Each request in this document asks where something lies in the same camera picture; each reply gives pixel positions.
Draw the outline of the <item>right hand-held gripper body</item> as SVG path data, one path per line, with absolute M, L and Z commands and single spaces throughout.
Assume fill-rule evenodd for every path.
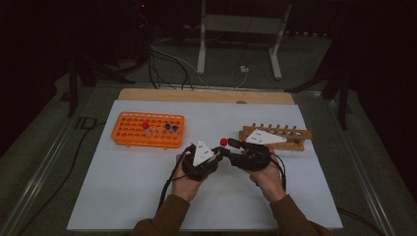
M 260 171 L 270 163 L 270 152 L 267 145 L 256 145 L 246 143 L 243 148 L 244 154 L 231 153 L 232 165 L 249 171 Z M 277 167 L 280 171 L 285 170 L 284 163 L 278 158 Z

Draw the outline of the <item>white board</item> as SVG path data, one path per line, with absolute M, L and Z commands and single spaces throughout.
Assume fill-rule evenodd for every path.
M 71 230 L 130 230 L 154 216 L 160 193 L 180 148 L 126 147 L 111 138 L 123 111 L 182 114 L 182 145 L 203 140 L 210 148 L 223 138 L 236 138 L 252 124 L 303 128 L 296 105 L 155 102 L 113 103 L 68 227 Z M 287 192 L 308 219 L 328 228 L 342 223 L 312 143 L 302 151 L 281 150 Z M 192 200 L 185 231 L 269 231 L 276 229 L 268 202 L 248 174 L 222 160 Z

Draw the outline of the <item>grey metal stand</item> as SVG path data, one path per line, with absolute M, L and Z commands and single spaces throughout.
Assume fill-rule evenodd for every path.
M 203 75 L 206 66 L 206 32 L 228 31 L 274 34 L 275 43 L 268 49 L 269 61 L 273 77 L 276 80 L 282 79 L 277 52 L 283 39 L 288 18 L 292 9 L 291 4 L 285 5 L 285 10 L 280 18 L 262 18 L 248 16 L 218 15 L 207 13 L 207 0 L 202 0 L 201 25 L 200 25 L 200 50 L 197 63 L 197 74 Z

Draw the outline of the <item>aluminium frame rail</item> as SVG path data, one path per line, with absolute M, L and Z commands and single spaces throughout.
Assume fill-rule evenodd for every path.
M 348 159 L 353 167 L 353 172 L 362 190 L 364 198 L 368 204 L 370 212 L 373 218 L 376 220 L 377 228 L 382 231 L 386 236 L 397 236 L 393 230 L 391 223 L 389 222 L 386 212 L 381 204 L 380 198 L 378 197 L 371 180 L 364 168 L 360 156 L 353 146 L 353 143 L 347 136 L 345 130 L 341 128 L 341 125 L 337 119 L 338 109 L 333 100 L 326 100 L 325 105 L 328 109 L 332 122 L 339 135 L 341 136 L 343 145 L 347 148 Z
M 65 118 L 65 122 L 53 136 L 53 140 L 47 148 L 47 153 L 42 157 L 41 162 L 28 179 L 7 219 L 0 226 L 0 236 L 18 235 L 21 225 L 27 217 L 32 204 L 45 180 L 48 178 L 48 173 L 51 170 L 54 161 L 57 159 L 65 142 L 68 140 L 68 137 L 75 127 L 78 116 L 82 113 L 82 110 L 85 108 L 93 92 L 93 88 L 84 88 L 81 92 L 79 106 L 75 109 L 71 117 Z

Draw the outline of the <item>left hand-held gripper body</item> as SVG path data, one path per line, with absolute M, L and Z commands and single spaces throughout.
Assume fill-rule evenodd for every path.
M 192 180 L 203 181 L 218 167 L 216 153 L 202 140 L 197 140 L 182 161 L 182 170 Z

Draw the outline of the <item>wooden table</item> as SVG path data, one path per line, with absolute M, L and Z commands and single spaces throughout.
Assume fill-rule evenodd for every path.
M 286 92 L 244 90 L 123 88 L 119 93 L 118 99 L 136 101 L 178 101 L 283 105 L 295 104 L 292 95 Z

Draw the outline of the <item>wooden test tube rack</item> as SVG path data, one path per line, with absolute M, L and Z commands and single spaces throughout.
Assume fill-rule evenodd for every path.
M 281 127 L 280 125 L 261 124 L 257 126 L 244 126 L 239 132 L 239 140 L 256 145 L 267 145 L 274 149 L 303 151 L 304 143 L 311 140 L 313 134 L 310 130 L 300 130 L 296 126 Z

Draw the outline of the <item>orange plastic test tube rack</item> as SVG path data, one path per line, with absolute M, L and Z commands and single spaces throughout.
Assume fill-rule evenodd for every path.
M 148 138 L 142 127 L 144 122 L 149 123 L 152 137 Z M 171 125 L 171 135 L 154 135 L 152 127 L 164 127 L 166 123 Z M 174 137 L 172 126 L 178 126 L 178 136 Z M 119 114 L 114 125 L 111 138 L 123 146 L 156 147 L 156 148 L 178 148 L 182 144 L 185 128 L 185 117 L 179 114 L 149 113 L 123 111 Z

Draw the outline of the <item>black tripod stand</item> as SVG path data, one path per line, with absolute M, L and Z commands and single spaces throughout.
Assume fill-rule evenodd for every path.
M 68 60 L 68 76 L 69 76 L 69 92 L 67 95 L 70 102 L 70 108 L 68 116 L 72 117 L 78 107 L 78 79 L 85 87 L 94 87 L 97 83 L 97 78 L 94 73 L 99 72 L 108 76 L 110 79 L 119 82 L 121 84 L 132 84 L 133 81 L 127 80 L 117 72 L 114 72 L 90 57 L 86 53 L 76 52 L 71 55 Z
M 323 99 L 334 99 L 334 97 L 339 94 L 337 121 L 341 128 L 346 130 L 347 98 L 350 81 L 350 70 L 347 67 L 330 69 L 326 72 L 318 73 L 311 80 L 294 88 L 287 88 L 285 92 L 299 93 L 323 81 L 327 81 L 327 84 L 321 92 L 321 97 Z

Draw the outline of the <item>person's left hand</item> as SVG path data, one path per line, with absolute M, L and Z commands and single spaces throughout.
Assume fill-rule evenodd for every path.
M 197 195 L 202 184 L 202 181 L 195 181 L 187 177 L 182 170 L 182 162 L 179 162 L 174 172 L 171 194 L 190 202 Z

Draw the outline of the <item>person's right hand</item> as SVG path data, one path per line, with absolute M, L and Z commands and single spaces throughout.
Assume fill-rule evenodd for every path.
M 277 159 L 272 147 L 268 148 L 270 152 L 269 165 L 260 171 L 249 171 L 250 179 L 261 189 L 264 197 L 270 204 L 282 200 L 286 192 L 282 186 L 281 173 L 277 167 Z

